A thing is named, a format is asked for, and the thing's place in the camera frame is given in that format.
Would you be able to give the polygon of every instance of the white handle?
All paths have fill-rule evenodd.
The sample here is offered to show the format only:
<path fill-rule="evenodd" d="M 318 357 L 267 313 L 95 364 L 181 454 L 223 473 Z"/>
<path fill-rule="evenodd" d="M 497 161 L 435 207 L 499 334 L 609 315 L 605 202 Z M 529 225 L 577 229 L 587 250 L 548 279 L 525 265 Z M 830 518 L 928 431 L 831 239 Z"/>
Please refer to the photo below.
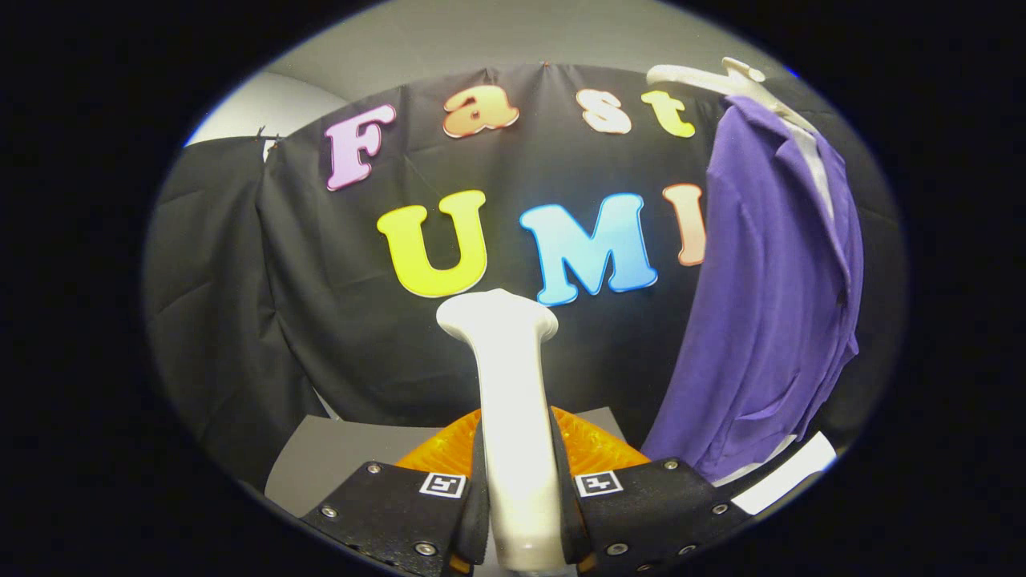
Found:
<path fill-rule="evenodd" d="M 436 316 L 477 359 L 500 565 L 525 572 L 564 568 L 559 478 L 541 363 L 541 344 L 559 329 L 556 316 L 501 288 L 452 297 Z"/>

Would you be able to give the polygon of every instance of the black fabric backdrop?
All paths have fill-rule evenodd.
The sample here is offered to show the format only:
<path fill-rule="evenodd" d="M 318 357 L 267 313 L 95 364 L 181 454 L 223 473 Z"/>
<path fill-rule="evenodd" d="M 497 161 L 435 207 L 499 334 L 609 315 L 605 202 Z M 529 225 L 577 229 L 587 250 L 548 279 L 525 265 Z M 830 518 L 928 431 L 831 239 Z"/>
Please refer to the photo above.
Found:
<path fill-rule="evenodd" d="M 446 136 L 442 103 L 478 84 L 501 85 L 519 119 L 463 139 Z M 866 255 L 861 353 L 813 424 L 843 451 L 879 397 L 904 330 L 901 229 L 879 168 L 836 111 L 795 79 L 767 87 L 844 156 L 859 206 Z M 616 94 L 631 131 L 588 126 L 575 100 L 582 88 Z M 681 117 L 695 124 L 695 137 L 659 125 L 640 100 L 652 89 L 684 103 Z M 397 119 L 382 125 L 377 156 L 362 156 L 370 177 L 328 191 L 324 130 L 382 104 L 394 106 Z M 534 64 L 429 79 L 353 103 L 278 143 L 266 164 L 258 139 L 188 147 L 158 200 L 147 258 L 148 326 L 166 393 L 214 460 L 258 488 L 303 416 L 324 415 L 311 385 L 349 421 L 444 426 L 479 407 L 473 355 L 435 322 L 443 299 L 399 284 L 378 218 L 425 206 L 429 258 L 448 268 L 459 248 L 438 200 L 482 190 L 488 265 L 471 290 L 534 298 L 542 288 L 538 249 L 519 216 L 558 203 L 590 232 L 601 200 L 629 192 L 644 199 L 641 227 L 659 280 L 616 294 L 604 285 L 607 267 L 598 295 L 582 290 L 553 308 L 560 330 L 542 359 L 551 403 L 573 412 L 608 406 L 627 440 L 640 446 L 701 271 L 677 263 L 677 221 L 662 191 L 680 183 L 705 190 L 721 114 L 719 94 L 649 86 L 640 73 Z M 704 197 L 700 205 L 704 213 Z"/>

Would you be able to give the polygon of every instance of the white plastic part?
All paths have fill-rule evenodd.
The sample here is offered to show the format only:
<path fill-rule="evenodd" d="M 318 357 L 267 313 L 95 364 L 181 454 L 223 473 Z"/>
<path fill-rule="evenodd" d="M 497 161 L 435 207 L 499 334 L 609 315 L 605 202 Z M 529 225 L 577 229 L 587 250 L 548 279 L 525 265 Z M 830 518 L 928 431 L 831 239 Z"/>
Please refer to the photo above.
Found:
<path fill-rule="evenodd" d="M 438 324 L 470 345 L 481 389 L 491 531 L 499 564 L 519 572 L 566 567 L 559 484 L 541 345 L 559 329 L 541 304 L 502 288 L 438 307 Z"/>
<path fill-rule="evenodd" d="M 805 130 L 810 132 L 817 131 L 807 120 L 786 104 L 780 102 L 770 90 L 766 90 L 759 84 L 759 82 L 766 79 L 764 74 L 732 57 L 723 59 L 723 68 L 726 69 L 726 76 L 696 68 L 664 64 L 654 66 L 649 69 L 648 74 L 645 75 L 645 80 L 649 84 L 655 84 L 656 82 L 680 82 L 681 84 L 713 90 L 721 94 L 748 97 L 766 107 L 778 116 L 786 118 Z"/>
<path fill-rule="evenodd" d="M 750 515 L 758 514 L 806 476 L 825 470 L 836 458 L 837 452 L 827 437 L 817 432 L 786 463 L 731 501 Z"/>

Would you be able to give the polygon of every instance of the white hanger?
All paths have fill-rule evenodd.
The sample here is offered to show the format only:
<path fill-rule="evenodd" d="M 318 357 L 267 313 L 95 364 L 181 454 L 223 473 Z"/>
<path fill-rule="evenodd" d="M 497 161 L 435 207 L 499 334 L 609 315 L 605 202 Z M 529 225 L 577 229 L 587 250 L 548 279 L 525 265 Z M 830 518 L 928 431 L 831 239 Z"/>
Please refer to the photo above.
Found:
<path fill-rule="evenodd" d="M 732 57 L 724 57 L 722 62 L 723 68 L 726 69 L 726 76 L 695 68 L 663 64 L 654 66 L 645 75 L 645 80 L 649 84 L 666 81 L 680 82 L 721 94 L 748 97 L 789 122 L 813 133 L 818 131 L 807 120 L 759 84 L 766 79 L 765 74 Z"/>

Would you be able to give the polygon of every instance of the colorful foam letter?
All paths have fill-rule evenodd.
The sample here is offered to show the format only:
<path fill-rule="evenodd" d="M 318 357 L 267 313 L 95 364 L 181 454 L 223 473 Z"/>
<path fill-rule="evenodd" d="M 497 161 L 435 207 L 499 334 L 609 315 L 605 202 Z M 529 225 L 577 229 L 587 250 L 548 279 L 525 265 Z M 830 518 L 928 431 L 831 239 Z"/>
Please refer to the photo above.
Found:
<path fill-rule="evenodd" d="M 484 193 L 465 190 L 438 202 L 438 209 L 452 217 L 460 262 L 447 270 L 438 270 L 428 261 L 421 223 L 428 218 L 424 206 L 396 208 L 378 219 L 378 230 L 388 238 L 392 266 L 399 282 L 410 293 L 435 299 L 457 295 L 477 284 L 488 264 L 484 234 L 477 209 L 484 204 Z"/>
<path fill-rule="evenodd" d="M 370 164 L 360 162 L 360 149 L 367 155 L 378 154 L 382 146 L 382 129 L 378 124 L 370 124 L 360 133 L 360 126 L 371 122 L 388 124 L 395 120 L 395 109 L 391 105 L 382 105 L 349 120 L 332 124 L 324 131 L 331 139 L 331 177 L 327 180 L 328 190 L 339 190 L 370 176 Z"/>
<path fill-rule="evenodd" d="M 445 101 L 449 115 L 442 129 L 453 139 L 480 132 L 483 128 L 502 128 L 516 122 L 520 110 L 510 106 L 506 90 L 494 84 L 474 86 L 452 94 Z"/>
<path fill-rule="evenodd" d="M 564 305 L 577 299 L 578 290 L 566 278 L 565 264 L 591 295 L 602 287 L 605 265 L 613 260 L 609 288 L 624 293 L 656 282 L 656 269 L 641 235 L 639 214 L 644 201 L 636 194 L 614 194 L 602 200 L 595 231 L 589 237 L 574 217 L 559 204 L 536 206 L 520 215 L 520 226 L 535 234 L 545 287 L 538 302 Z"/>
<path fill-rule="evenodd" d="M 631 119 L 620 110 L 620 100 L 609 92 L 585 88 L 577 93 L 578 104 L 584 109 L 581 116 L 589 126 L 599 132 L 626 134 L 631 130 Z"/>
<path fill-rule="evenodd" d="M 663 90 L 652 90 L 641 94 L 641 102 L 650 104 L 656 111 L 656 119 L 667 132 L 674 137 L 690 138 L 695 136 L 695 125 L 690 122 L 681 122 L 677 112 L 684 111 L 684 103 L 671 99 Z"/>
<path fill-rule="evenodd" d="M 663 189 L 663 198 L 673 204 L 680 226 L 680 253 L 677 261 L 685 267 L 702 264 L 705 260 L 705 223 L 699 197 L 702 189 L 695 185 L 673 185 Z"/>

